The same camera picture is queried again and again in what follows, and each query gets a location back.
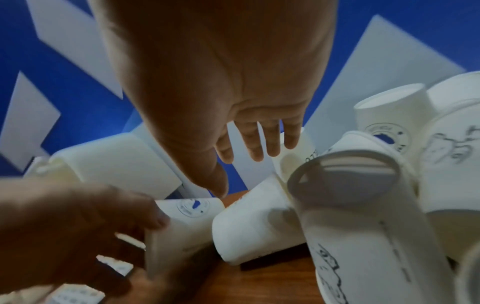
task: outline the drawing on cup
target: drawing on cup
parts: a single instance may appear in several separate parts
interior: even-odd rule
[[[445,133],[435,133],[430,136],[422,154],[422,161],[426,163],[460,164],[468,159],[474,147],[468,143],[480,139],[480,128],[469,126],[465,137],[461,140],[449,138]]]
[[[391,123],[377,123],[366,127],[365,131],[391,145],[401,154],[409,149],[410,135],[402,126]]]
[[[323,286],[326,286],[338,304],[349,304],[347,296],[342,291],[342,279],[337,274],[340,266],[337,260],[320,244],[313,250],[320,258],[315,258],[318,276]]]

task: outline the palm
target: palm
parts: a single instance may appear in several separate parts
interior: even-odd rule
[[[235,121],[251,157],[300,136],[325,70],[336,2],[91,1],[109,57],[153,135],[196,184],[223,196]]]

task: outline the wooden table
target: wooden table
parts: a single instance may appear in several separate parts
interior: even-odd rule
[[[228,196],[226,206],[245,192]],[[218,262],[205,277],[189,303],[205,304],[325,304],[315,278],[315,267],[306,245],[277,252],[241,266]],[[143,269],[130,276],[133,288],[108,303],[162,304],[155,296],[159,283],[145,278]]]

